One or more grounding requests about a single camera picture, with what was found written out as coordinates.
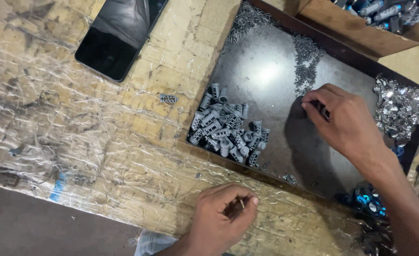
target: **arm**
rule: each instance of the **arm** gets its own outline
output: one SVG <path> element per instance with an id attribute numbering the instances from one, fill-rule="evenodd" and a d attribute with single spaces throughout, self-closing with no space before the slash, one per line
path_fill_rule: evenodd
<path id="1" fill-rule="evenodd" d="M 252 190 L 233 182 L 203 190 L 190 233 L 155 256 L 221 255 L 243 238 L 257 216 L 258 203 Z"/>
<path id="2" fill-rule="evenodd" d="M 310 103 L 313 100 L 326 105 L 329 120 Z M 381 195 L 399 254 L 419 255 L 419 198 L 396 155 L 384 144 L 364 100 L 325 84 L 308 91 L 302 107 L 328 144 L 347 157 Z"/>

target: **black phone screen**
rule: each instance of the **black phone screen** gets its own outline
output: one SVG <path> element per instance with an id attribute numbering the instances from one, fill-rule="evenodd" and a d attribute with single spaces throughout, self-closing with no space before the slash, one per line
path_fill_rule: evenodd
<path id="1" fill-rule="evenodd" d="M 106 0 L 75 53 L 81 64 L 121 82 L 168 0 Z"/>

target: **wooden table surface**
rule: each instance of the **wooden table surface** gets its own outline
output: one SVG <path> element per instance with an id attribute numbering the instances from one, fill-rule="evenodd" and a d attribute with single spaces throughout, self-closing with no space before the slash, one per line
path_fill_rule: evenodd
<path id="1" fill-rule="evenodd" d="M 22 178 L 6 189 L 179 237 L 202 189 L 236 181 L 260 204 L 232 253 L 358 253 L 343 207 L 184 142 L 240 0 L 170 0 L 121 84 L 73 57 L 103 2 L 0 1 L 0 166 Z"/>

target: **right hand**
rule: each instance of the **right hand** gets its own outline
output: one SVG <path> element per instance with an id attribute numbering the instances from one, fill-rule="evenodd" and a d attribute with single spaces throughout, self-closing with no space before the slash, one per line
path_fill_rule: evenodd
<path id="1" fill-rule="evenodd" d="M 330 112 L 329 120 L 310 103 L 314 100 L 326 106 Z M 308 91 L 302 99 L 302 107 L 320 136 L 347 157 L 368 181 L 374 178 L 369 173 L 370 165 L 381 163 L 385 158 L 397 162 L 360 96 L 327 83 L 317 90 Z"/>
<path id="2" fill-rule="evenodd" d="M 239 200 L 243 200 L 243 209 Z M 203 190 L 197 200 L 190 233 L 189 250 L 184 255 L 217 256 L 238 243 L 257 216 L 258 197 L 246 187 L 233 182 Z M 229 206 L 229 216 L 225 211 Z"/>

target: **blue tape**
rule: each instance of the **blue tape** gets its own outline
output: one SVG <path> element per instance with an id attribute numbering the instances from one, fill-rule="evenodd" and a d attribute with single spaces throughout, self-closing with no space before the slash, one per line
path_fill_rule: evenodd
<path id="1" fill-rule="evenodd" d="M 66 185 L 66 177 L 63 173 L 58 174 L 58 179 L 55 181 L 55 187 L 53 188 L 53 192 L 50 195 L 50 200 L 58 202 L 61 192 Z"/>

